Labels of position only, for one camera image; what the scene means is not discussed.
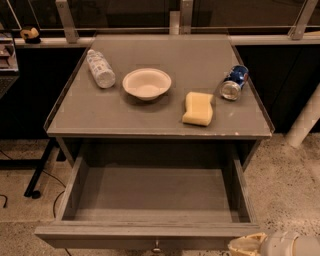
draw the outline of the plastic water bottle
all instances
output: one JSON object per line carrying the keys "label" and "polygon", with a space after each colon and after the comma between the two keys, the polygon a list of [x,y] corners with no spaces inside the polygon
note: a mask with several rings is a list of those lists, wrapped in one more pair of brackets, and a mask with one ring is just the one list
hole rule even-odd
{"label": "plastic water bottle", "polygon": [[116,76],[101,52],[90,49],[87,53],[87,62],[99,87],[109,88],[114,85]]}

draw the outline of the white object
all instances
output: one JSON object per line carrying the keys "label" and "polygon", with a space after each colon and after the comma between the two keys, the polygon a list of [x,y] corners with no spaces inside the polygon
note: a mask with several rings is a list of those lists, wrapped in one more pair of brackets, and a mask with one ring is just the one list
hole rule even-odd
{"label": "white object", "polygon": [[294,256],[293,245],[298,237],[299,234],[297,232],[278,231],[264,239],[261,244],[261,255]]}
{"label": "white object", "polygon": [[228,248],[232,256],[319,256],[320,237],[291,231],[258,233],[233,239]]}
{"label": "white object", "polygon": [[320,84],[317,86],[306,106],[285,136],[286,141],[295,148],[299,147],[319,118]]}
{"label": "white object", "polygon": [[122,85],[127,93],[141,100],[149,101],[169,90],[171,78],[161,70],[142,68],[127,74]]}
{"label": "white object", "polygon": [[189,92],[186,96],[186,113],[182,116],[182,122],[208,126],[213,115],[211,106],[213,99],[213,94]]}
{"label": "white object", "polygon": [[87,62],[99,87],[109,88],[114,85],[116,76],[101,52],[90,49],[87,53]]}

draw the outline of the blue can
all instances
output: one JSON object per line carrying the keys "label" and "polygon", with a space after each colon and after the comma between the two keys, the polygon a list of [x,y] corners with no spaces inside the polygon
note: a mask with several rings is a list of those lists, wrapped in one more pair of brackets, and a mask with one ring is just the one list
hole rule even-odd
{"label": "blue can", "polygon": [[228,100],[237,100],[241,95],[244,84],[248,81],[249,70],[242,65],[232,67],[228,76],[223,80],[220,94]]}

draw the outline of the table top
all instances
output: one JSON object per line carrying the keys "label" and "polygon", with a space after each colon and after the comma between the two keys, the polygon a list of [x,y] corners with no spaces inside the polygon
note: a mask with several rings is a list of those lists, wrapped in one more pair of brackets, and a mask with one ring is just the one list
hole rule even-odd
{"label": "table top", "polygon": [[[116,83],[99,88],[83,61],[47,129],[49,136],[271,136],[249,83],[237,101],[222,99],[218,93],[227,73],[238,64],[226,35],[98,35],[91,48],[104,54]],[[128,95],[122,81],[138,68],[165,71],[172,79],[170,90],[150,102]],[[185,98],[191,91],[215,95],[214,114],[207,127],[182,123]]]}

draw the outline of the black cabinet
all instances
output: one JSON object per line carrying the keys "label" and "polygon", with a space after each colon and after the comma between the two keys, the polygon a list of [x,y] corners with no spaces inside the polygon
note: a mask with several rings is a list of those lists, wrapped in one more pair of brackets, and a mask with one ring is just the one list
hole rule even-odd
{"label": "black cabinet", "polygon": [[18,48],[20,77],[0,100],[0,139],[47,138],[43,125],[85,48]]}
{"label": "black cabinet", "polygon": [[[286,133],[320,82],[320,45],[238,46],[276,128]],[[318,122],[312,132],[320,131]]]}

